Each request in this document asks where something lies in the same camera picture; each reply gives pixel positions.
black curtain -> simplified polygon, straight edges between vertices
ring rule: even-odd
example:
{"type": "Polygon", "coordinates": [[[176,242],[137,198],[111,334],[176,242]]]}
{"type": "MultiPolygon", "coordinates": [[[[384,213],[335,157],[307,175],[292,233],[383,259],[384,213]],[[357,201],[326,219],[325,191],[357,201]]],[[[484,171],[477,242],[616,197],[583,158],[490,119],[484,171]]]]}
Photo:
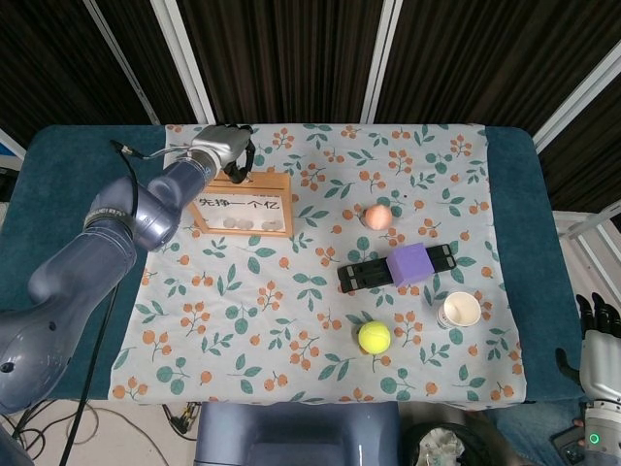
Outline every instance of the black curtain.
{"type": "Polygon", "coordinates": [[[621,40],[618,0],[405,1],[376,122],[532,135],[621,40]]]}
{"type": "Polygon", "coordinates": [[[621,199],[621,76],[539,155],[552,207],[599,212],[621,199]]]}
{"type": "Polygon", "coordinates": [[[149,124],[79,0],[0,1],[0,127],[27,146],[50,124],[149,124]]]}
{"type": "Polygon", "coordinates": [[[160,122],[196,123],[150,2],[99,0],[98,6],[160,122]]]}
{"type": "Polygon", "coordinates": [[[180,0],[220,122],[359,121],[381,0],[180,0]]]}

wooden frame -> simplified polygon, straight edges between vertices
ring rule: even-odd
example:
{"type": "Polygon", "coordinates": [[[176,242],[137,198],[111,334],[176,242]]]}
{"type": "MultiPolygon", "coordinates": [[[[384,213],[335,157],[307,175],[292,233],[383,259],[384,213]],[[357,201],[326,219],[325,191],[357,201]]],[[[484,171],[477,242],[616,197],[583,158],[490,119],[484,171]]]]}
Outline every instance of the wooden frame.
{"type": "Polygon", "coordinates": [[[211,207],[199,207],[201,195],[191,202],[187,208],[194,222],[201,232],[206,234],[220,235],[257,235],[257,236],[277,236],[290,238],[293,236],[293,213],[291,202],[291,178],[287,173],[264,173],[253,172],[248,176],[248,180],[240,184],[231,183],[227,176],[220,173],[205,188],[203,193],[220,194],[226,200],[227,195],[246,195],[255,196],[257,199],[269,197],[279,197],[282,206],[283,230],[263,230],[263,229],[241,229],[241,228],[211,228],[204,219],[201,209],[211,209],[211,207]]]}

purple foam block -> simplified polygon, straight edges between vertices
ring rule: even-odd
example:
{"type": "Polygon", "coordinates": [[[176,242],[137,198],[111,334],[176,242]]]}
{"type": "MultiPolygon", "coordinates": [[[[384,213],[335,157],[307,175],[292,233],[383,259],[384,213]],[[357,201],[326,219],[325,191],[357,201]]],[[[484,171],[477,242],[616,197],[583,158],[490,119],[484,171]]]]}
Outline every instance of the purple foam block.
{"type": "Polygon", "coordinates": [[[386,263],[396,286],[421,282],[434,274],[434,266],[422,243],[392,250],[386,263]]]}

yellow ball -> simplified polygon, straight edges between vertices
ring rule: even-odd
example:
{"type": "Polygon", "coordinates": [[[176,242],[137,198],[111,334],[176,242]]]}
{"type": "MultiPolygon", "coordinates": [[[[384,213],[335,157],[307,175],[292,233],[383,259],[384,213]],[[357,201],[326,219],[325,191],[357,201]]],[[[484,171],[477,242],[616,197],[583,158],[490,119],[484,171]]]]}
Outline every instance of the yellow ball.
{"type": "Polygon", "coordinates": [[[380,354],[390,347],[390,330],[382,322],[365,323],[358,333],[358,343],[370,354],[380,354]]]}

paper cup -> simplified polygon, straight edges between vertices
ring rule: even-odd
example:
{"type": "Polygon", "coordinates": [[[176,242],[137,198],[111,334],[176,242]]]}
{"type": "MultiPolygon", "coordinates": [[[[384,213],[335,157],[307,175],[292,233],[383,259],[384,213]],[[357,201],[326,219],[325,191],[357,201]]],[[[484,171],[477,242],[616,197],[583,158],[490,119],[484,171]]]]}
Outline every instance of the paper cup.
{"type": "Polygon", "coordinates": [[[481,307],[470,293],[449,294],[438,309],[438,325],[442,328],[469,327],[481,317],[481,307]]]}

